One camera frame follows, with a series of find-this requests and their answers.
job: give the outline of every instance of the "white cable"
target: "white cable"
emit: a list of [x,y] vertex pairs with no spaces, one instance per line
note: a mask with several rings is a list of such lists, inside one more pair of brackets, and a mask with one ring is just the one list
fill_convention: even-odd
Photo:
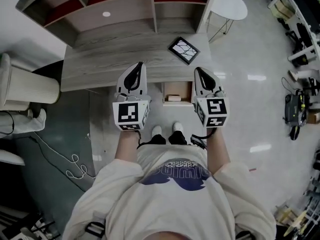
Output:
[[88,169],[84,164],[81,164],[80,166],[77,164],[77,162],[79,161],[79,156],[76,154],[73,154],[72,160],[69,160],[68,158],[66,158],[64,155],[58,153],[57,151],[55,151],[53,148],[51,148],[37,133],[33,132],[50,150],[52,150],[53,152],[55,152],[56,154],[58,154],[60,157],[63,157],[65,160],[67,160],[69,163],[71,164],[75,164],[76,167],[78,167],[78,169],[82,172],[82,176],[80,177],[75,177],[73,175],[73,173],[70,170],[66,170],[65,174],[71,178],[71,179],[75,179],[75,180],[81,180],[83,179],[83,177],[85,175],[88,175],[91,179],[95,179],[97,176],[92,177],[91,175],[88,174]]

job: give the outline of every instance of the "round white table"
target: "round white table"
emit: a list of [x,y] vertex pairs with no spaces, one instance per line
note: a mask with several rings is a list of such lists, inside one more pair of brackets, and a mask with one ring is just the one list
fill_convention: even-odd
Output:
[[209,40],[209,42],[222,30],[224,26],[225,31],[223,31],[223,34],[226,35],[234,21],[241,21],[247,17],[248,9],[245,2],[242,0],[214,0],[209,14],[207,32],[210,25],[211,13],[215,13],[216,15],[225,18],[226,21],[225,24]]

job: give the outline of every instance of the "floor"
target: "floor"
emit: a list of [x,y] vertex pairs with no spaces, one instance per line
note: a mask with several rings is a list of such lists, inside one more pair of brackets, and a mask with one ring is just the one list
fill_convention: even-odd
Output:
[[[270,0],[243,1],[248,8],[247,18],[235,22],[228,35],[217,35],[210,44],[211,55],[214,72],[230,102],[230,118],[223,128],[230,157],[250,169],[256,168],[252,172],[256,191],[274,210],[287,199],[300,196],[307,187],[320,127],[308,124],[301,128],[296,141],[288,137],[290,129],[283,120],[288,91],[281,78],[289,79],[288,70],[295,70],[287,60],[293,46],[267,8]],[[218,27],[224,22],[214,17],[211,23]],[[216,29],[210,26],[209,38]],[[39,133],[69,158],[78,154],[91,175],[115,156],[119,131],[113,122],[110,102],[114,92],[115,88],[110,87],[62,93],[57,104],[47,107],[46,128]],[[158,124],[162,125],[164,136],[169,137],[175,121],[183,124],[188,141],[192,133],[204,134],[192,107],[163,107],[156,84],[148,85],[148,93],[152,103],[142,141],[150,139],[151,129]],[[82,190],[48,164],[35,142],[17,140],[17,147],[27,165],[22,173],[32,198],[52,215],[63,232]],[[65,163],[46,147],[43,151],[62,172],[76,172],[74,165]],[[84,190],[92,184],[87,176],[72,181]]]

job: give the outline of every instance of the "cable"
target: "cable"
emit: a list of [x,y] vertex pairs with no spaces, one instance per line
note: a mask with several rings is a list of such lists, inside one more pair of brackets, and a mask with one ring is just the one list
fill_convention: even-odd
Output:
[[212,135],[214,135],[216,131],[217,131],[217,128],[212,128],[211,133],[207,136],[200,137],[200,136],[192,134],[192,137],[197,138],[199,140],[206,140],[206,139],[209,139]]
[[65,160],[67,160],[69,163],[71,164],[75,164],[76,167],[78,167],[78,169],[82,172],[82,176],[80,177],[75,177],[73,175],[73,173],[70,170],[66,170],[65,174],[71,178],[71,179],[76,179],[76,180],[81,180],[83,179],[83,177],[85,175],[88,175],[91,179],[95,179],[97,176],[91,176],[88,174],[88,169],[84,164],[81,164],[80,166],[77,164],[77,162],[79,161],[79,156],[77,156],[76,154],[73,154],[71,156],[72,160],[69,160],[68,158],[66,158],[64,155],[58,153],[57,151],[55,151],[53,148],[51,148],[37,133],[33,132],[50,150],[52,150],[53,152],[55,152],[56,154],[58,154],[60,157],[64,158]]
[[70,182],[72,182],[75,186],[77,186],[81,191],[86,192],[86,190],[84,190],[83,188],[81,188],[78,184],[74,183],[70,177],[68,177],[62,170],[60,170],[56,165],[54,165],[52,162],[49,161],[49,159],[45,156],[43,149],[40,145],[40,143],[33,137],[28,136],[28,137],[20,137],[20,138],[14,138],[13,140],[21,140],[21,139],[30,139],[33,142],[35,142],[41,151],[41,155],[43,156],[43,158],[48,162],[48,164],[50,164],[51,166],[53,166],[54,168],[56,168],[60,173],[62,173]]
[[11,119],[12,119],[12,131],[11,131],[10,133],[6,133],[6,132],[0,131],[0,134],[10,135],[10,134],[12,134],[12,133],[14,132],[14,130],[15,130],[15,121],[14,121],[14,118],[13,118],[12,115],[11,115],[9,112],[7,112],[7,111],[0,111],[0,112],[7,113],[7,114],[11,117]]
[[293,87],[291,86],[291,84],[288,82],[288,80],[287,80],[285,77],[282,77],[282,78],[281,78],[281,84],[282,84],[282,86],[284,87],[284,89],[286,89],[286,90],[287,90],[288,92],[290,92],[292,95],[293,95],[293,92],[290,91],[287,87],[285,87],[283,80],[285,80],[285,81],[288,83],[288,85],[291,87],[292,90],[300,90],[299,88],[293,88]]

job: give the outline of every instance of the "black cable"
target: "black cable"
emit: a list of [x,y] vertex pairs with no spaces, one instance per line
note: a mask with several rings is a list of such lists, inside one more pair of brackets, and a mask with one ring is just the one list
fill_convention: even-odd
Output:
[[194,135],[194,134],[192,134],[191,136],[194,137],[194,138],[197,138],[199,140],[206,140],[206,139],[209,139],[212,135],[214,135],[216,131],[217,131],[217,128],[212,128],[211,133],[209,135],[207,135],[207,136],[200,137],[200,136],[197,136],[197,135]]
[[9,112],[7,112],[7,111],[0,111],[0,112],[7,113],[7,114],[11,117],[11,119],[12,119],[12,131],[11,131],[10,133],[0,131],[0,134],[10,135],[10,134],[12,134],[12,133],[14,132],[14,130],[15,130],[15,121],[14,121],[14,118],[13,118],[12,115],[11,115]]
[[71,181],[74,185],[76,185],[81,191],[83,192],[86,192],[86,190],[82,189],[78,184],[74,183],[62,170],[60,170],[56,165],[54,165],[52,162],[50,162],[48,160],[48,158],[45,156],[44,152],[43,152],[43,149],[40,145],[40,143],[33,137],[31,136],[28,136],[28,137],[20,137],[20,138],[14,138],[13,140],[21,140],[21,139],[30,139],[32,140],[33,142],[37,143],[39,148],[40,148],[40,151],[41,151],[41,155],[43,156],[43,158],[51,165],[53,166],[54,168],[56,168],[60,173],[63,174],[63,176],[65,176],[69,181]]
[[287,87],[285,87],[283,80],[285,80],[285,81],[288,83],[288,85],[291,87],[292,90],[300,90],[299,88],[293,88],[293,87],[291,86],[291,84],[288,82],[288,80],[287,80],[285,77],[282,77],[282,78],[281,78],[281,84],[282,84],[282,86],[284,87],[284,89],[286,89],[286,90],[287,90],[288,92],[290,92],[292,95],[293,95],[293,92],[290,91]]

